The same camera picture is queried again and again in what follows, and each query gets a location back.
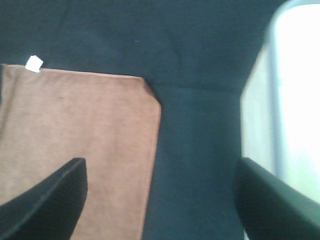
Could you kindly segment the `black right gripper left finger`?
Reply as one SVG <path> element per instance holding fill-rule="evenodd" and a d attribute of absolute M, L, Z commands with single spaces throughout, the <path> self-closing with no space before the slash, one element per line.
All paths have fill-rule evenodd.
<path fill-rule="evenodd" d="M 69 240 L 88 193 L 84 158 L 73 158 L 0 206 L 2 240 Z"/>

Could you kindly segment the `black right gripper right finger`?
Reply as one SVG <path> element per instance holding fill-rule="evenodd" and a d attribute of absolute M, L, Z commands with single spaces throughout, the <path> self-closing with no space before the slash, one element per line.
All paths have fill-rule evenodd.
<path fill-rule="evenodd" d="M 233 202 L 250 240 L 318 240 L 320 205 L 250 158 L 240 158 Z"/>

